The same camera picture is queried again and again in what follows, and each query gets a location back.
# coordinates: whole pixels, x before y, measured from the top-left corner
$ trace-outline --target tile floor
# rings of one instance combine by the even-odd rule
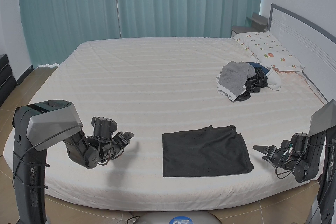
[[[11,123],[15,108],[27,105],[53,71],[55,68],[48,67],[34,70],[0,107],[0,155],[13,129]],[[15,224],[19,218],[11,173],[4,158],[0,157],[0,224]],[[291,224],[292,222],[302,224],[306,220],[318,189],[318,182],[311,181],[306,185],[248,205],[209,212],[219,218],[223,224]],[[46,196],[46,211],[52,224],[126,224],[126,220],[132,217],[128,211],[94,209],[51,196]],[[144,213],[132,212],[136,216]]]

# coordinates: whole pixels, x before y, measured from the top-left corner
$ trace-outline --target floral pillowcase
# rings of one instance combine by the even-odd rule
[[[253,56],[265,67],[279,71],[302,72],[304,66],[270,32],[240,33],[234,38],[239,44],[252,52]]]

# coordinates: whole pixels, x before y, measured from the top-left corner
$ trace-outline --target white bed sheet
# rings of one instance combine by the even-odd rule
[[[91,170],[70,161],[64,143],[52,146],[46,193],[103,209],[205,210],[247,204],[299,186],[294,176],[279,180],[252,146],[279,146],[295,132],[308,132],[311,115],[323,104],[294,72],[279,74],[281,92],[263,88],[244,102],[217,93],[222,66],[250,56],[231,38],[127,38],[78,46],[31,103],[68,100],[86,135],[93,131],[91,118],[104,116],[135,137],[122,157]],[[251,173],[163,178],[162,133],[231,124],[245,139]],[[10,167],[13,135],[4,150]]]

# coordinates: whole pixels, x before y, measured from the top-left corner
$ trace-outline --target blue sticker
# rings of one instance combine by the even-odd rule
[[[174,217],[169,224],[194,224],[191,218],[188,217]]]

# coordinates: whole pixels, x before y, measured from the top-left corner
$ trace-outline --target white headboard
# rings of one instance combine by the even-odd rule
[[[327,101],[336,99],[336,37],[275,4],[268,30],[305,66],[304,75]]]

